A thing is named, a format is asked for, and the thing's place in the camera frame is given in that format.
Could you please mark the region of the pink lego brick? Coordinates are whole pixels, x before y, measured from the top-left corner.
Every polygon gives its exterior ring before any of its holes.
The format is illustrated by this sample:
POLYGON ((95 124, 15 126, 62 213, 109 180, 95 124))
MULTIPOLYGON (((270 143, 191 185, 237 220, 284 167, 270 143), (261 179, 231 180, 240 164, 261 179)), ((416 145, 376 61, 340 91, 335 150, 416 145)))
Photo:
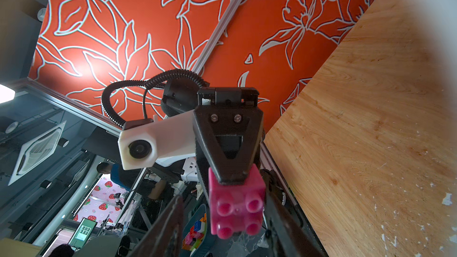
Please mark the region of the pink lego brick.
POLYGON ((244 184, 221 185, 208 170, 208 197, 211 234, 229 239, 244 232, 257 235, 263 222, 266 185, 258 167, 252 165, 244 184))

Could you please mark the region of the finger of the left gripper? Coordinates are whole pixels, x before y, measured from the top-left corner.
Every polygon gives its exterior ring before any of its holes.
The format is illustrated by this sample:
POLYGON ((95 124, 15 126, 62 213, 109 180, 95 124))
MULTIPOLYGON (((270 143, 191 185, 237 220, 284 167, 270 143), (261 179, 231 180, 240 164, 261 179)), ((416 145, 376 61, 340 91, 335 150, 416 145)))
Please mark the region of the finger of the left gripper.
POLYGON ((209 170, 223 186, 245 182, 258 155, 263 120, 257 107, 198 106, 194 110, 196 162, 204 185, 209 182, 209 170))

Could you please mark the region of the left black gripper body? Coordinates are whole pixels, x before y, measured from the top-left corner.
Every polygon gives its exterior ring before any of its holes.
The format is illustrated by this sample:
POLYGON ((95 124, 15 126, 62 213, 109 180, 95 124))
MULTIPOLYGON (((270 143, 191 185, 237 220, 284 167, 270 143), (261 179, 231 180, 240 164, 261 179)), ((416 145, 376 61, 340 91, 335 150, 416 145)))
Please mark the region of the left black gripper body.
POLYGON ((255 88, 200 88, 189 79, 171 79, 165 84, 161 108, 168 117, 172 117, 198 106, 256 107, 258 96, 255 88))

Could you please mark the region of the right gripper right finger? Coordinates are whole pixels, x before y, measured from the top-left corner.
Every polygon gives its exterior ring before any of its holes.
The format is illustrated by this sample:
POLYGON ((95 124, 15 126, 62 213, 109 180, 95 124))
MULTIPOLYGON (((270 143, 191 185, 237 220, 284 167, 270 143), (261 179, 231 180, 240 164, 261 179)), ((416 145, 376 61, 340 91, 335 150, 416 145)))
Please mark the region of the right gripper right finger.
POLYGON ((265 239, 269 257, 323 257, 324 252, 313 244, 290 212, 282 204, 282 188, 273 171, 260 170, 265 190, 265 239))

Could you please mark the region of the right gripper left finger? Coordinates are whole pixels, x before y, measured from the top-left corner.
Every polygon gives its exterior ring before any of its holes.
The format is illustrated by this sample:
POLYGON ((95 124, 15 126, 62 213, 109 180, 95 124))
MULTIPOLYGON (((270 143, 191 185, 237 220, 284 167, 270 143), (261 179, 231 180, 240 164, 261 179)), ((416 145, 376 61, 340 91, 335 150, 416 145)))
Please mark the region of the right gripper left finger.
POLYGON ((129 257, 178 257, 182 248, 184 203, 175 196, 129 257))

